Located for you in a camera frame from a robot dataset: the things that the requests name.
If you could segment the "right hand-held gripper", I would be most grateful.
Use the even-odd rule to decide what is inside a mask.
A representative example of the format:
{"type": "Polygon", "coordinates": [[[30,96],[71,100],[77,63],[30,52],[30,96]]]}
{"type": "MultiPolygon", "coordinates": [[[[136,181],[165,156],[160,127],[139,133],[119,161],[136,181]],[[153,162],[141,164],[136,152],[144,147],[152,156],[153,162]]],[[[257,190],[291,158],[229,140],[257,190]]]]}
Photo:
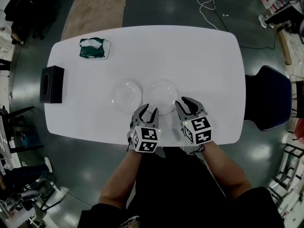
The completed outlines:
{"type": "Polygon", "coordinates": [[[212,140],[212,126],[203,104],[193,98],[182,96],[188,107],[187,113],[179,101],[175,101],[179,119],[181,120],[183,141],[186,145],[201,145],[212,140]]]}

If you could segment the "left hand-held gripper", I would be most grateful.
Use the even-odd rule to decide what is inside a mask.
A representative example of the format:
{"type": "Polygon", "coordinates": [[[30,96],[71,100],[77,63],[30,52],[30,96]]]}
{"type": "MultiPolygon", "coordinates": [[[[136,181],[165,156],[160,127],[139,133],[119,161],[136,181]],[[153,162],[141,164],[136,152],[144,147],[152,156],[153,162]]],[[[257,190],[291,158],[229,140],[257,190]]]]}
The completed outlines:
{"type": "Polygon", "coordinates": [[[136,126],[132,127],[127,134],[127,151],[154,153],[158,146],[162,133],[162,129],[158,128],[158,108],[154,109],[150,120],[146,122],[146,126],[138,126],[140,123],[144,123],[142,116],[148,107],[149,104],[144,104],[133,113],[132,125],[136,126]]]}

